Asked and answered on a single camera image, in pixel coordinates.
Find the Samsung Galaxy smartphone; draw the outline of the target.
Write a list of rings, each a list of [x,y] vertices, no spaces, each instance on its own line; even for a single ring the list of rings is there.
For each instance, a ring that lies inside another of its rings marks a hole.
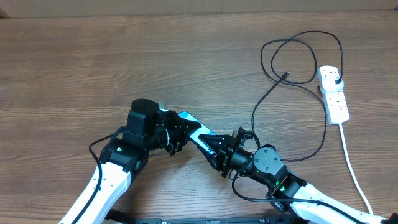
[[[201,127],[196,129],[194,132],[190,134],[190,140],[194,145],[196,145],[197,148],[205,155],[205,156],[210,156],[213,155],[215,152],[210,149],[202,140],[200,140],[198,137],[201,134],[206,134],[206,135],[215,135],[211,129],[207,128],[203,123],[201,123],[199,120],[197,120],[194,116],[192,116],[189,112],[187,111],[182,111],[178,114],[181,118],[189,120],[189,121],[195,121],[201,124]]]

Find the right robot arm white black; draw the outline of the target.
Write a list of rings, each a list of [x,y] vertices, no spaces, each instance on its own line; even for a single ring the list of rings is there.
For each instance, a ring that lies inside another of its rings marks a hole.
[[[243,131],[235,136],[199,134],[193,142],[223,177],[235,172],[231,188],[239,198],[256,203],[270,203],[282,213],[290,212],[310,223],[397,223],[397,214],[384,218],[361,212],[323,194],[298,177],[280,159],[272,145],[259,146],[256,152],[244,150],[246,140],[258,137]],[[236,189],[238,177],[247,177],[267,187],[264,198],[250,198]]]

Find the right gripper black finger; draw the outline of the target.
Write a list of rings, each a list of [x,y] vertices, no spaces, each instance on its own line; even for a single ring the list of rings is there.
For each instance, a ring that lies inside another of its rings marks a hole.
[[[200,134],[198,136],[199,140],[205,143],[209,149],[212,151],[219,151],[223,148],[228,139],[228,135],[210,135],[210,134]]]
[[[214,170],[220,170],[220,166],[218,165],[217,155],[209,148],[207,145],[201,146],[197,145],[197,149],[204,155],[205,159],[209,162]]]

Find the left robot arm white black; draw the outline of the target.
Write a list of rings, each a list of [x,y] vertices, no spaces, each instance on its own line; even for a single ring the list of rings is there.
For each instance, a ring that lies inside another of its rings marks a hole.
[[[134,100],[126,125],[104,137],[107,144],[94,157],[95,172],[61,223],[102,223],[146,166],[151,151],[165,149],[174,155],[200,127],[152,100]]]

